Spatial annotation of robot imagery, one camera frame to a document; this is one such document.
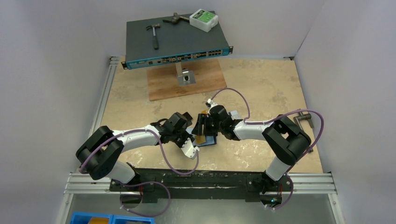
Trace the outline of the single gold credit card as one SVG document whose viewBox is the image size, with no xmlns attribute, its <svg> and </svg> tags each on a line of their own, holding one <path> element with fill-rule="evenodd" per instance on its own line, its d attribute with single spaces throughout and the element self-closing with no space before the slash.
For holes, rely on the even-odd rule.
<svg viewBox="0 0 396 224">
<path fill-rule="evenodd" d="M 197 145 L 204 144 L 206 142 L 206 137 L 204 135 L 196 135 L 195 142 Z"/>
</svg>

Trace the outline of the blue leather card holder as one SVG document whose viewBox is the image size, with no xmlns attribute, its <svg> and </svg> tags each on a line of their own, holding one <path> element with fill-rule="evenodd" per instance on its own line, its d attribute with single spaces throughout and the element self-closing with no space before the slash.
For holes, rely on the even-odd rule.
<svg viewBox="0 0 396 224">
<path fill-rule="evenodd" d="M 193 140 L 192 140 L 193 145 L 195 145 L 197 147 L 206 147 L 206 146 L 212 146 L 212 145 L 217 144 L 216 136 L 209 136 L 209 135 L 198 136 L 198 135 L 192 134 L 192 130 L 193 130 L 193 128 L 189 127 L 189 128 L 187 128 L 186 131 L 193 136 Z"/>
</svg>

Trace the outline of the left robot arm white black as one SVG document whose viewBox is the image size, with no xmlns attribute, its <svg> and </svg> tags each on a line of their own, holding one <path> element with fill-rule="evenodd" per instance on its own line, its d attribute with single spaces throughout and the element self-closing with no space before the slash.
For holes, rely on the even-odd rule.
<svg viewBox="0 0 396 224">
<path fill-rule="evenodd" d="M 175 112 L 168 119 L 136 129 L 116 131 L 101 126 L 76 152 L 76 158 L 81 163 L 79 171 L 93 180 L 111 178 L 120 182 L 126 190 L 133 191 L 139 186 L 139 174 L 132 165 L 120 162 L 119 156 L 145 146 L 160 146 L 163 150 L 164 144 L 172 142 L 186 157 L 197 158 L 199 148 L 193 135 L 187 132 L 191 120 L 189 113 Z"/>
</svg>

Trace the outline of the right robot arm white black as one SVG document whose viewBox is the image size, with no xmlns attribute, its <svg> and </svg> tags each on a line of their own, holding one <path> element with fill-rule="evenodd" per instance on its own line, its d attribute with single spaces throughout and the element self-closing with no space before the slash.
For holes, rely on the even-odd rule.
<svg viewBox="0 0 396 224">
<path fill-rule="evenodd" d="M 273 190 L 281 178 L 294 166 L 311 144 L 310 137 L 287 116 L 275 121 L 246 122 L 237 111 L 228 112 L 216 105 L 207 113 L 200 113 L 191 133 L 196 136 L 214 136 L 219 133 L 228 140 L 264 140 L 275 154 L 264 171 L 263 186 Z"/>
</svg>

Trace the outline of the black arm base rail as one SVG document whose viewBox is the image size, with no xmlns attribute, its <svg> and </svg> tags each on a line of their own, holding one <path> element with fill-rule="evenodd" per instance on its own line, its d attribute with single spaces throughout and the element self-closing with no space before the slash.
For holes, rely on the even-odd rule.
<svg viewBox="0 0 396 224">
<path fill-rule="evenodd" d="M 158 199 L 214 199 L 261 202 L 279 205 L 292 191 L 291 179 L 284 175 L 279 181 L 264 177 L 263 172 L 197 170 L 179 175 L 170 169 L 138 168 L 138 182 L 122 185 L 111 180 L 110 190 L 122 194 L 136 192 L 143 203 Z"/>
</svg>

